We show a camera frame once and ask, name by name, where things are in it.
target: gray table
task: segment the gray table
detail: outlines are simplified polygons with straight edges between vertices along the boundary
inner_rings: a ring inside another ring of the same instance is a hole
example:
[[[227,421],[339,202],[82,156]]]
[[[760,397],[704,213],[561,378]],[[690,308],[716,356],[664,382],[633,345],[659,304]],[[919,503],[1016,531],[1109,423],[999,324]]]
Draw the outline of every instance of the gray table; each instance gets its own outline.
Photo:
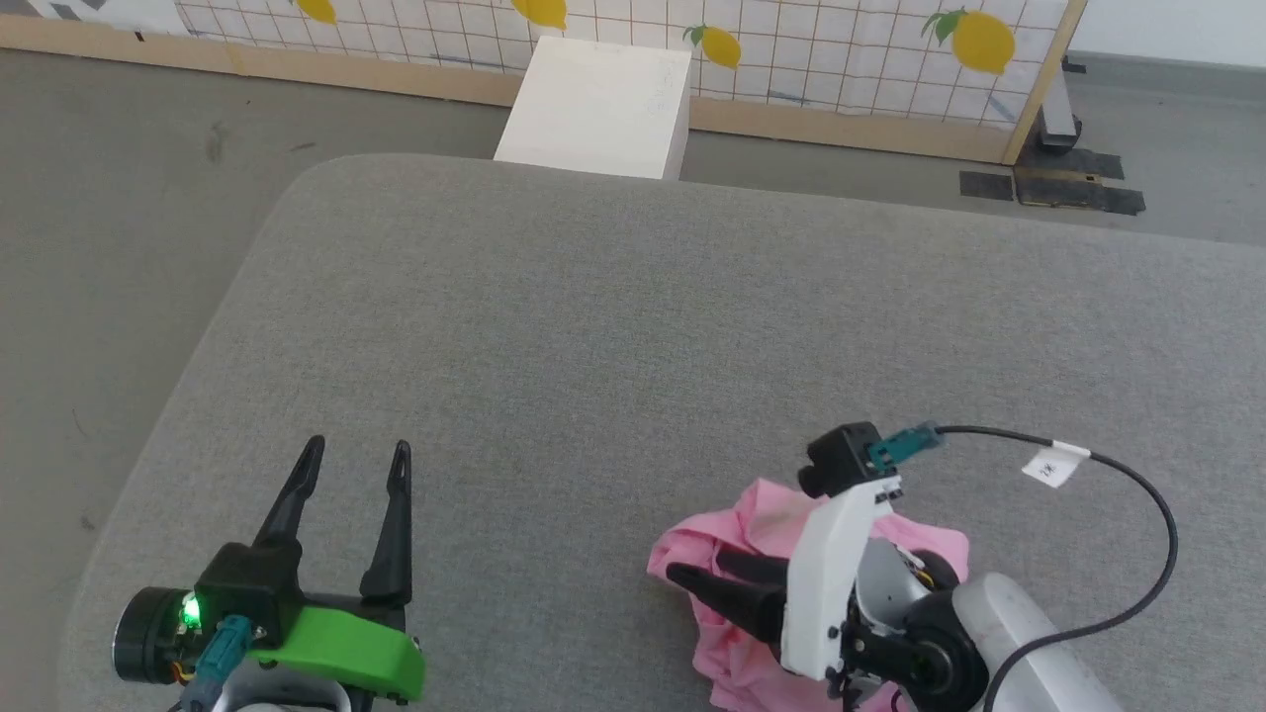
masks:
[[[1266,252],[1061,224],[417,156],[285,194],[194,353],[84,578],[61,707],[161,711],[110,632],[139,587],[248,540],[329,440],[301,583],[353,592],[391,445],[413,443],[420,709],[706,709],[651,544],[849,419],[1046,433],[1166,493],[1177,574],[1077,644],[1127,709],[1255,708],[1266,521]],[[965,436],[899,511],[966,531],[1061,626],[1132,602],[1160,517],[1086,466]]]

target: gray carpet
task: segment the gray carpet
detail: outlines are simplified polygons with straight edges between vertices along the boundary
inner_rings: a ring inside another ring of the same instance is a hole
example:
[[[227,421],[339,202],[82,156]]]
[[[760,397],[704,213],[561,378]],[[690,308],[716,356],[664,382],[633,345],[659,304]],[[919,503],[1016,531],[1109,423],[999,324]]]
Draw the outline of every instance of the gray carpet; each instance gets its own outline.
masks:
[[[109,670],[142,585],[247,540],[306,436],[309,590],[352,592],[391,443],[415,459],[423,709],[705,709],[682,594],[643,574],[682,517],[791,481],[834,424],[1036,431],[1133,464],[1184,537],[1141,620],[1079,642],[1127,709],[1250,709],[1266,654],[1266,252],[689,184],[380,156],[305,174],[229,289],[103,533],[61,707],[163,709]],[[1119,475],[1060,490],[955,437],[898,509],[968,533],[1061,626],[1163,557]]]

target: white foam block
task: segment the white foam block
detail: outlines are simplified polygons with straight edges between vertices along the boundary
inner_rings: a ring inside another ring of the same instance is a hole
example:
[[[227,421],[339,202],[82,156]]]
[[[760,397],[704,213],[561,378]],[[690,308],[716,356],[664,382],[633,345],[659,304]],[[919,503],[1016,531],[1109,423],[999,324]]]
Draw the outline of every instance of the white foam block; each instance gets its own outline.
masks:
[[[496,160],[676,180],[689,77],[689,52],[542,37]]]

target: lemon print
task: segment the lemon print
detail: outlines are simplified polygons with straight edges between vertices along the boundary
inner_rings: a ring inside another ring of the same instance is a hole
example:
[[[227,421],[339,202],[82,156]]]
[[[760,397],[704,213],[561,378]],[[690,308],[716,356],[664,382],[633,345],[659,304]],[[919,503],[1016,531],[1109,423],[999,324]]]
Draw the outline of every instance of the lemon print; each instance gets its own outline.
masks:
[[[567,29],[567,0],[510,0],[520,15],[541,27]]]
[[[941,44],[953,35],[953,56],[968,70],[1000,75],[1015,54],[1010,28],[994,15],[966,9],[936,13],[923,25],[923,33],[933,24]]]
[[[329,4],[329,0],[295,1],[299,4],[299,9],[303,10],[309,18],[328,25],[334,24],[334,6]]]
[[[738,47],[738,41],[734,39],[733,34],[719,27],[708,25],[687,27],[686,32],[681,33],[681,38],[685,39],[687,34],[691,44],[695,47],[703,44],[704,54],[714,65],[732,70],[738,68],[738,58],[743,56],[743,51]]]

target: wooden frame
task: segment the wooden frame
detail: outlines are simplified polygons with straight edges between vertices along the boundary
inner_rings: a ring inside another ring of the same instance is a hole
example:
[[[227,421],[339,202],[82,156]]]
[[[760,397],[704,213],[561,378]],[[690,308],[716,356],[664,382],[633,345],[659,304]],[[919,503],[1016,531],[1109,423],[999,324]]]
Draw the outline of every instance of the wooden frame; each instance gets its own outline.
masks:
[[[1012,166],[1037,120],[1042,98],[1056,72],[1061,71],[1061,61],[1086,1],[1069,0],[1033,91],[1012,133],[990,127],[880,115],[855,117],[703,98],[691,100],[690,128]],[[0,47],[498,106],[514,104],[520,82],[513,75],[270,49],[194,37],[143,35],[94,23],[19,15],[0,15]]]

